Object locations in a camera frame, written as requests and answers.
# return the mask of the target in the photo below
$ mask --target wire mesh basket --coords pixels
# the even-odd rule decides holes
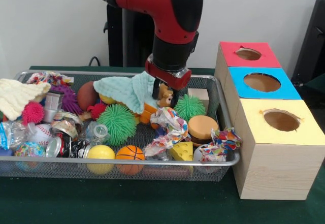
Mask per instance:
[[[29,70],[19,73],[15,79],[26,82],[36,72]],[[88,81],[97,81],[104,77],[132,77],[132,73],[106,72],[70,72],[56,71],[74,77],[72,89],[77,92]],[[192,75],[180,96],[187,93],[188,88],[205,88],[209,95],[207,115],[218,121],[220,128],[230,127],[230,119],[224,100],[220,82],[213,76]],[[129,138],[121,146],[112,146],[115,153],[125,145],[136,145],[143,148],[155,137],[150,125],[139,124],[136,135]],[[0,176],[8,177],[41,177],[41,178],[99,178],[99,179],[148,179],[148,180],[187,180],[187,181],[220,181],[230,166],[239,161],[238,151],[229,151],[226,162],[185,162],[185,161],[137,161],[119,159],[87,159],[87,158],[47,158],[47,157],[16,157],[0,156]],[[140,172],[134,176],[121,174],[120,166],[138,167]],[[89,169],[107,168],[104,175],[96,175]]]

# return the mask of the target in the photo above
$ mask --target green tablecloth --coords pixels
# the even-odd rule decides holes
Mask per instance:
[[[214,72],[194,69],[193,73]],[[324,167],[306,201],[240,200],[232,170],[219,183],[3,177],[0,188],[0,223],[325,223]]]

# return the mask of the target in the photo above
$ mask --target red box lid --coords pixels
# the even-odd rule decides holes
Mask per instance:
[[[268,43],[220,42],[228,67],[280,68]]]

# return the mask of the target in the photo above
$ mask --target brown ball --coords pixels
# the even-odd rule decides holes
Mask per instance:
[[[78,104],[83,111],[86,111],[89,106],[96,104],[99,95],[93,88],[93,81],[89,81],[81,86],[78,91]]]

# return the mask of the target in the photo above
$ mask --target wooden box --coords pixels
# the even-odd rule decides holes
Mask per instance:
[[[208,112],[208,108],[209,108],[209,94],[207,89],[205,88],[189,88],[187,90],[188,96],[194,96],[194,97],[198,97],[204,107],[205,107],[205,111]]]
[[[214,76],[220,80],[222,89],[228,67],[280,68],[281,65],[267,43],[220,42]]]
[[[223,92],[233,125],[239,98],[301,99],[282,68],[229,68]]]
[[[303,100],[240,99],[234,166],[240,198],[304,200],[325,156],[325,136]]]

